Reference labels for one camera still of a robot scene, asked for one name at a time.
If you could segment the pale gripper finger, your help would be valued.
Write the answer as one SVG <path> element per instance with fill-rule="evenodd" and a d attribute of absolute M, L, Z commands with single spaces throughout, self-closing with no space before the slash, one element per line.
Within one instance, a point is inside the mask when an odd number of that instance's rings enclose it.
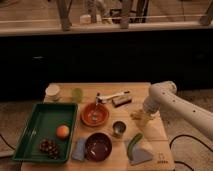
<path fill-rule="evenodd" d="M 151 121 L 154 120 L 155 117 L 154 116 L 143 116 L 141 118 L 141 122 L 140 122 L 140 127 L 141 128 L 145 128 L 147 126 L 147 124 Z"/>

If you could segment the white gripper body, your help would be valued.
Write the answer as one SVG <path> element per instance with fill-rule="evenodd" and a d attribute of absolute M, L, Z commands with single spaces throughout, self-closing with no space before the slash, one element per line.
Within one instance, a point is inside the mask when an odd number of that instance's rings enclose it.
<path fill-rule="evenodd" d="M 146 99 L 143 102 L 143 111 L 151 118 L 154 119 L 156 113 L 160 108 L 160 104 L 155 102 L 154 100 Z"/>

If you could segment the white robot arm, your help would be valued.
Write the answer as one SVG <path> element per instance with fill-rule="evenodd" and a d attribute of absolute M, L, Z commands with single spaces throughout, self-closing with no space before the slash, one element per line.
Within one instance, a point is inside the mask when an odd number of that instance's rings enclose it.
<path fill-rule="evenodd" d="M 152 84 L 143 102 L 143 111 L 151 115 L 161 106 L 167 106 L 213 141 L 213 113 L 178 97 L 176 92 L 177 86 L 172 81 Z"/>

